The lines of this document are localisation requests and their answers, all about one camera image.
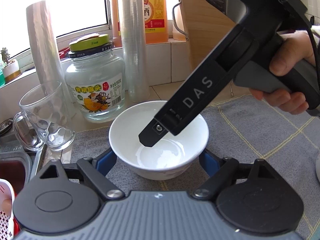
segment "glass jar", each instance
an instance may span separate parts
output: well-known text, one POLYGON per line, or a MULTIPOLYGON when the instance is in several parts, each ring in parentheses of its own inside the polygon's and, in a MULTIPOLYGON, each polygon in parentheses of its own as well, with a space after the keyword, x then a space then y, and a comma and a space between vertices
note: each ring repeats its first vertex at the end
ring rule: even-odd
POLYGON ((124 107, 125 64, 113 54, 108 35, 94 33, 70 43, 69 56, 65 81, 85 119, 114 119, 124 107))

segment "metal handle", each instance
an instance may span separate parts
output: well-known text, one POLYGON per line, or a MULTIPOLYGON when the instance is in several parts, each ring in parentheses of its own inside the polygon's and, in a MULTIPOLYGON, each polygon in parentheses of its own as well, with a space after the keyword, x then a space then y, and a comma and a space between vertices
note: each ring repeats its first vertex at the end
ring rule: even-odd
POLYGON ((179 0, 179 3, 177 3, 173 8, 172 8, 172 21, 173 21, 173 25, 174 27, 177 29, 178 32, 182 33, 183 35, 185 35, 186 37, 186 41, 189 40, 189 36, 187 33, 185 33, 183 30, 181 30, 178 25, 177 25, 177 22, 176 22, 176 17, 174 15, 174 9, 181 4, 181 0, 179 0))
POLYGON ((22 112, 15 115, 13 119, 13 131, 23 147, 29 151, 36 152, 44 145, 36 134, 32 134, 22 112))

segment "mug handle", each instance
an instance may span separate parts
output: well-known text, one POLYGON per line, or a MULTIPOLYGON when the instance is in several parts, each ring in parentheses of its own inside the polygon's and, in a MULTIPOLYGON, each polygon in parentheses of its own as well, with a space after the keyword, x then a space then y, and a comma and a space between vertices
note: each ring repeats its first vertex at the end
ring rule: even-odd
POLYGON ((22 112, 19 112, 13 118, 13 131, 17 140, 21 145, 32 152, 37 152, 40 150, 44 143, 38 138, 37 135, 32 135, 30 128, 27 124, 26 117, 22 112))

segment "black cable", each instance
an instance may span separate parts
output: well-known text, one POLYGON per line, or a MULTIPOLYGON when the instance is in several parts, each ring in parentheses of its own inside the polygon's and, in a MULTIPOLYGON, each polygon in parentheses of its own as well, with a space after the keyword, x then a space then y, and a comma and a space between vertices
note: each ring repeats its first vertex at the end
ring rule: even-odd
POLYGON ((310 24, 315 25, 315 17, 313 15, 310 17, 310 24))
POLYGON ((313 33, 312 33, 310 28, 307 29, 307 32, 308 32, 308 35, 309 35, 309 38, 310 38, 310 41, 311 41, 313 54, 315 55, 317 80, 318 80, 318 86, 319 86, 319 89, 320 89, 320 62, 319 62, 319 52, 320 52, 319 47, 320 46, 317 48, 317 44, 316 44, 315 38, 314 38, 313 33))

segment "hand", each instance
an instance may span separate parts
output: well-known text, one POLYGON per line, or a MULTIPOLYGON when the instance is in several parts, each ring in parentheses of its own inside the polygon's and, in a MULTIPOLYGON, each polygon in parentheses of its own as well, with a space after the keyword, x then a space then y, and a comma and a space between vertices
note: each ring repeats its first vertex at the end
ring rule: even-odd
MULTIPOLYGON (((283 45, 274 55, 269 69, 276 76, 286 75, 293 66, 302 59, 313 66, 316 65, 312 45, 308 34, 304 31, 281 35, 285 40, 283 45)), ((291 114, 301 114, 309 108, 306 97, 301 92, 289 94, 286 90, 279 89, 269 94, 255 89, 250 89, 252 95, 265 100, 274 107, 279 107, 291 114)))

